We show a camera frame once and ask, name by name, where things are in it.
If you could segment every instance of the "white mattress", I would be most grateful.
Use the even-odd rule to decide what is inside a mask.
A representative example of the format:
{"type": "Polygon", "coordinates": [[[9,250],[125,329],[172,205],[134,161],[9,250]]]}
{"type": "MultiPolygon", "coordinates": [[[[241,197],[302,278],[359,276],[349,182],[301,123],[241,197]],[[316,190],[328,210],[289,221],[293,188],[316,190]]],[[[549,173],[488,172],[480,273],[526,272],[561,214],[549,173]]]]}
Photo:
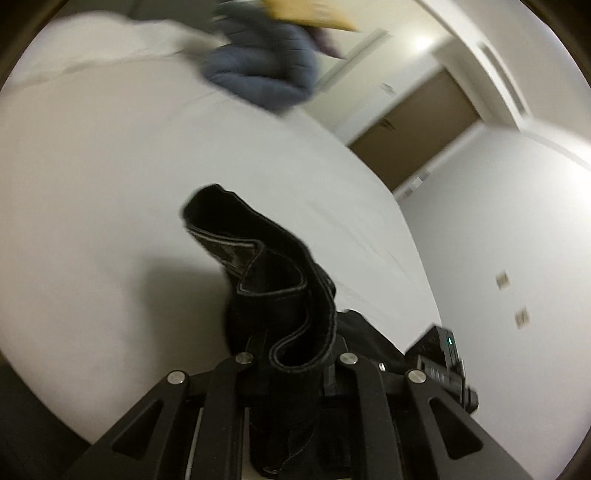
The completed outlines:
{"type": "Polygon", "coordinates": [[[338,308],[400,349],[439,322],[393,196],[301,110],[253,107],[182,56],[65,70],[0,95],[0,349],[83,437],[227,355],[228,287],[178,216],[210,183],[303,239],[338,308]]]}

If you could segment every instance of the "bed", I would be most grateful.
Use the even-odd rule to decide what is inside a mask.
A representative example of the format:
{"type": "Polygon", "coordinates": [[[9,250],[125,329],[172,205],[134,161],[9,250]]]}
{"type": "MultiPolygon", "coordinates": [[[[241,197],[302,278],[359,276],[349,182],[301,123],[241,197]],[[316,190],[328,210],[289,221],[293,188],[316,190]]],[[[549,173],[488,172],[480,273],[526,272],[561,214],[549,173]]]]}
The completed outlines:
{"type": "Polygon", "coordinates": [[[398,348],[439,323],[392,194],[303,110],[204,81],[219,42],[78,15],[46,27],[0,93],[0,349],[91,442],[167,372],[227,356],[228,287],[179,218],[207,184],[306,242],[337,307],[398,348]]]}

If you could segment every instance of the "wall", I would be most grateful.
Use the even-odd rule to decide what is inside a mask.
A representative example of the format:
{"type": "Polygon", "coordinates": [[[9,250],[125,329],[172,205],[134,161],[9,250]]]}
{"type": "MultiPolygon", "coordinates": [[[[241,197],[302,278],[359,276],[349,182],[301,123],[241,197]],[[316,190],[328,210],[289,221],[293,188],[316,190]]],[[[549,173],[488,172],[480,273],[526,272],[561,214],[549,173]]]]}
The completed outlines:
{"type": "Polygon", "coordinates": [[[501,55],[532,115],[591,139],[591,89],[554,33],[519,0],[455,2],[501,55]]]}
{"type": "Polygon", "coordinates": [[[476,419],[554,480],[591,424],[591,172],[501,127],[450,151],[402,211],[478,390],[476,419]]]}
{"type": "MultiPolygon", "coordinates": [[[[332,32],[344,54],[378,28],[389,32],[389,38],[304,107],[331,131],[350,117],[368,96],[375,94],[393,73],[451,39],[449,32],[414,0],[340,0],[337,4],[361,30],[332,32]]],[[[322,73],[338,62],[319,58],[322,73]]]]}

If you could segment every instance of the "triangular cutout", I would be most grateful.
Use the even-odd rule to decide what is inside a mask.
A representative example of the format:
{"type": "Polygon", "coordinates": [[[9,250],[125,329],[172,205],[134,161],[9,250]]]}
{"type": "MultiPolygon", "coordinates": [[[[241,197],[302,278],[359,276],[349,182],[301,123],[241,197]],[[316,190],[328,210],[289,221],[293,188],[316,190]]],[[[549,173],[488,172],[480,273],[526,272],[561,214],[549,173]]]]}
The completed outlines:
{"type": "Polygon", "coordinates": [[[116,438],[111,447],[113,451],[141,460],[148,449],[163,405],[163,402],[158,400],[146,408],[138,419],[116,438]]]}
{"type": "Polygon", "coordinates": [[[454,415],[445,403],[438,398],[432,398],[429,405],[435,415],[449,458],[459,460],[466,455],[482,450],[482,442],[454,415]]]}

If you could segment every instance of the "white blanket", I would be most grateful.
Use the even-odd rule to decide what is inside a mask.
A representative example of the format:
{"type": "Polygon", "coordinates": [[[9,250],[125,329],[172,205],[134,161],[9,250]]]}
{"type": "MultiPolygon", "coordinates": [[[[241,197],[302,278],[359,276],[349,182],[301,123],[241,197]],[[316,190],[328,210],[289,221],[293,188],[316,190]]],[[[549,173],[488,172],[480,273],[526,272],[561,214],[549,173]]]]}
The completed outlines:
{"type": "Polygon", "coordinates": [[[225,279],[178,216],[204,185],[298,235],[334,279],[338,308],[400,349],[439,322],[377,177],[302,111],[255,108],[182,57],[13,83],[0,144],[0,349],[90,441],[168,371],[227,355],[225,279]]]}

